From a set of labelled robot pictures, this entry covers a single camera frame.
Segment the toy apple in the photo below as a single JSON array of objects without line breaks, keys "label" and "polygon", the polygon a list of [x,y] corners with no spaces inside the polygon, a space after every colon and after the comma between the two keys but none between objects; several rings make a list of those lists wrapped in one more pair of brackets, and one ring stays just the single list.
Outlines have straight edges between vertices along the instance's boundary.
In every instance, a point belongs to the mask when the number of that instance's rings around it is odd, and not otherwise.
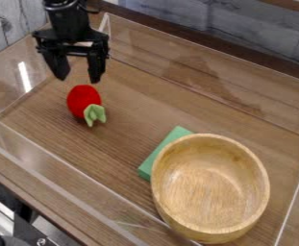
[{"label": "toy apple", "polygon": [[101,106],[101,97],[91,85],[75,86],[67,97],[67,105],[71,113],[85,120],[88,127],[99,120],[105,123],[105,110]]}]

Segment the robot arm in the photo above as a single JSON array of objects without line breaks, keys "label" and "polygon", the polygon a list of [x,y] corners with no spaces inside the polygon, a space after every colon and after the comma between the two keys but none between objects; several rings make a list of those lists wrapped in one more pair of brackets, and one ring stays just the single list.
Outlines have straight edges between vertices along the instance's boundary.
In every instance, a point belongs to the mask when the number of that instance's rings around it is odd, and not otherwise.
[{"label": "robot arm", "polygon": [[[89,27],[85,0],[44,0],[44,7],[52,28],[33,32],[32,36],[55,77],[64,80],[69,74],[67,56],[87,57],[89,80],[97,83],[109,57],[109,37]],[[77,46],[77,42],[92,45]]]}]

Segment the bowl rim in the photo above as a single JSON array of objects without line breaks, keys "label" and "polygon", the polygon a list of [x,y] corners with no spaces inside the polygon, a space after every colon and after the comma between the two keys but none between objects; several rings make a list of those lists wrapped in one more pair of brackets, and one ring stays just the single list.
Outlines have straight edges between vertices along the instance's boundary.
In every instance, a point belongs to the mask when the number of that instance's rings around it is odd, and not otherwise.
[{"label": "bowl rim", "polygon": [[[234,225],[231,227],[224,227],[220,229],[206,229],[206,230],[198,230],[196,228],[194,228],[191,225],[184,225],[183,221],[178,220],[175,218],[175,216],[171,216],[171,211],[168,210],[168,208],[166,208],[166,206],[162,206],[162,203],[158,199],[156,194],[159,193],[158,191],[158,187],[156,187],[156,181],[155,181],[155,170],[156,170],[156,166],[160,163],[160,160],[167,152],[167,150],[178,143],[180,143],[182,141],[190,140],[192,138],[198,138],[198,137],[210,137],[210,138],[216,138],[220,140],[224,140],[227,142],[230,142],[231,144],[235,144],[252,158],[254,163],[256,164],[258,168],[259,168],[259,172],[262,175],[262,181],[263,181],[263,196],[259,202],[259,207],[255,211],[255,213],[250,216],[250,218],[247,218],[247,220],[242,221],[238,225]],[[215,134],[192,134],[192,135],[186,135],[183,137],[180,137],[179,139],[176,139],[175,141],[172,141],[171,143],[168,143],[166,145],[166,147],[162,149],[160,153],[156,156],[156,159],[154,161],[154,165],[152,165],[152,170],[151,170],[151,193],[152,193],[152,197],[154,197],[154,202],[155,202],[155,206],[159,206],[159,208],[163,210],[163,212],[167,214],[167,216],[175,221],[178,222],[179,225],[182,225],[184,228],[187,228],[188,230],[192,230],[200,234],[231,234],[235,233],[238,231],[240,231],[243,228],[250,227],[256,220],[259,219],[259,217],[262,216],[266,208],[267,208],[267,204],[268,204],[268,200],[270,200],[270,180],[268,180],[268,175],[267,175],[267,171],[264,168],[264,165],[260,161],[260,159],[258,158],[258,156],[255,155],[255,153],[250,150],[250,148],[247,146],[244,146],[240,142],[238,142],[236,140],[231,139],[230,137],[226,137],[223,135],[215,135]]]}]

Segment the wooden bowl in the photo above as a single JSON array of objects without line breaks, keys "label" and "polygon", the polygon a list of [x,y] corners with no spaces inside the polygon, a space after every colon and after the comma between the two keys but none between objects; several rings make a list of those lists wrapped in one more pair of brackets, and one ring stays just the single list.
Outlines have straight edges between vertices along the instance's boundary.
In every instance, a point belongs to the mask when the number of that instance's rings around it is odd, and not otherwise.
[{"label": "wooden bowl", "polygon": [[246,146],[220,135],[188,135],[164,147],[152,166],[151,189],[170,227],[208,244],[242,236],[270,198],[260,160]]}]

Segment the sponge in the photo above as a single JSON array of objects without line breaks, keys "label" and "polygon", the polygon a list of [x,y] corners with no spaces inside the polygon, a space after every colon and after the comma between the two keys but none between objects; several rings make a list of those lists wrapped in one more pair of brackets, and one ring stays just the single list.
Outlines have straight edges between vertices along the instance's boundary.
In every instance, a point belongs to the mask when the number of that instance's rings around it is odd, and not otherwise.
[{"label": "sponge", "polygon": [[172,142],[174,140],[179,139],[180,137],[183,137],[186,135],[191,135],[191,134],[192,134],[192,132],[190,130],[187,130],[186,128],[178,126],[172,130],[172,132],[166,136],[166,138],[163,139],[163,141],[160,142],[160,144],[158,145],[158,147],[155,148],[155,150],[152,151],[152,153],[150,154],[150,156],[147,157],[147,159],[144,160],[143,164],[138,168],[139,176],[144,180],[150,181],[151,168],[152,168],[154,160],[155,160],[159,152],[164,148],[164,146],[170,142]]}]

